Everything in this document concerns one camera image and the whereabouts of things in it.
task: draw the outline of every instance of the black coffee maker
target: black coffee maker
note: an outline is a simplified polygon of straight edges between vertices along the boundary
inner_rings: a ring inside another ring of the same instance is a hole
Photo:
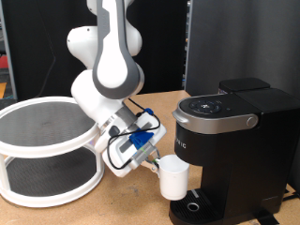
[[[279,211],[300,133],[300,100],[258,79],[178,103],[175,153],[201,188],[171,202],[175,225],[231,225]]]

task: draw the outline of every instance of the dark background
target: dark background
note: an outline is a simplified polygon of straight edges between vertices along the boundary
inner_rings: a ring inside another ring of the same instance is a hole
[[[300,98],[299,12],[297,0],[194,0],[188,93],[216,94],[222,80],[255,77]],[[300,191],[299,146],[290,184]]]
[[[2,0],[12,69],[19,100],[40,92],[56,61],[42,96],[70,96],[84,65],[68,51],[71,29],[97,25],[85,0]],[[135,57],[145,74],[141,93],[181,89],[187,0],[136,0],[128,20],[142,34]]]

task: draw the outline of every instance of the mug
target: mug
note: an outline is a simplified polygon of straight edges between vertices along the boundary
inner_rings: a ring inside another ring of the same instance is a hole
[[[168,155],[162,157],[158,165],[161,195],[172,201],[185,198],[188,191],[189,164],[177,155]]]

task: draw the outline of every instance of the blue connector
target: blue connector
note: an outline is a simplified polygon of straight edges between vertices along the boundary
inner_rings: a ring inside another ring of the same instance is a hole
[[[141,131],[138,133],[131,134],[129,136],[129,139],[134,144],[136,149],[139,150],[153,137],[153,135],[154,133],[147,133],[146,131]]]

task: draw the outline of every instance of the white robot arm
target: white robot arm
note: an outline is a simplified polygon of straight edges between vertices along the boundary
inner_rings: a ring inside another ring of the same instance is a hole
[[[71,93],[82,110],[97,122],[96,150],[115,175],[124,177],[143,165],[158,170],[148,156],[159,158],[155,144],[166,129],[150,110],[137,117],[124,100],[143,87],[143,70],[132,59],[142,46],[140,33],[127,21],[132,0],[87,0],[97,15],[97,27],[73,29],[67,37],[70,52],[87,67]]]

